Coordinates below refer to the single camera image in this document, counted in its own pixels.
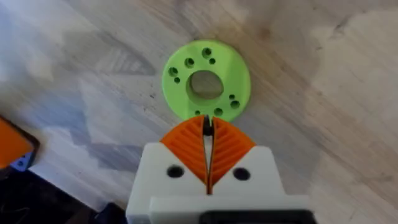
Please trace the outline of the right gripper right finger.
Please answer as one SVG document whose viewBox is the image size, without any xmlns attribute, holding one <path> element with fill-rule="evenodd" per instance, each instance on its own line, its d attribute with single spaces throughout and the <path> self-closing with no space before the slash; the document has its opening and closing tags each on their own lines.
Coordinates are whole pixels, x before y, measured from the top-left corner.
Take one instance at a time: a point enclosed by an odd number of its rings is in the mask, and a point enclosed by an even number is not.
<svg viewBox="0 0 398 224">
<path fill-rule="evenodd" d="M 208 168 L 208 193 L 215 196 L 285 194 L 269 147 L 257 145 L 240 129 L 212 119 L 213 143 Z"/>
</svg>

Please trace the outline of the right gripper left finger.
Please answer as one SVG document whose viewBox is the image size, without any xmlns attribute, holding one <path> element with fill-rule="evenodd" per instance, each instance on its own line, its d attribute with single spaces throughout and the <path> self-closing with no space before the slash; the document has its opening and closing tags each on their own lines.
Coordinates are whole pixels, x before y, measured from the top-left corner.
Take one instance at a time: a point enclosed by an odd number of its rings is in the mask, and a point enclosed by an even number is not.
<svg viewBox="0 0 398 224">
<path fill-rule="evenodd" d="M 128 223 L 197 223 L 196 199 L 206 195 L 203 115 L 144 146 L 127 203 Z"/>
</svg>

